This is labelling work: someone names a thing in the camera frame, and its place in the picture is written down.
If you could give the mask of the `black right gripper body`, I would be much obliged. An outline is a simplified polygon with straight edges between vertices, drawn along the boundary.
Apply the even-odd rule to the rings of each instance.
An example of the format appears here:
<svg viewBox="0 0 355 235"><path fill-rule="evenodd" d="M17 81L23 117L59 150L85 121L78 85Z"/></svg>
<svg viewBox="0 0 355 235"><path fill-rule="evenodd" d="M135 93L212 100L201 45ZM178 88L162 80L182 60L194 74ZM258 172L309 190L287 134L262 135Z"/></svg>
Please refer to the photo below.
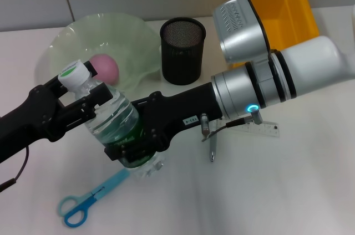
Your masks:
<svg viewBox="0 0 355 235"><path fill-rule="evenodd" d="M163 96L159 91L150 94L149 108L137 110L145 135L167 136L167 149L172 138L187 129L200 125L202 114L209 121L222 117L211 83L206 83L173 96Z"/></svg>

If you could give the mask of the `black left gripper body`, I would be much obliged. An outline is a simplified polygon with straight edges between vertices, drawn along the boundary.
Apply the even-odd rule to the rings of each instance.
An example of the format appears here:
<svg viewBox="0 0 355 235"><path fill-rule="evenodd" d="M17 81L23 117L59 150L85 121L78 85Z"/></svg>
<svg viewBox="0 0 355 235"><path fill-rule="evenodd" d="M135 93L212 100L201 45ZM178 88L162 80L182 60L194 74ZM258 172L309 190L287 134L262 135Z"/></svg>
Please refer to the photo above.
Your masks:
<svg viewBox="0 0 355 235"><path fill-rule="evenodd" d="M65 128L55 121L64 108L59 98L65 93L63 86L38 85L19 107L1 117L1 162L40 139L55 142L64 136Z"/></svg>

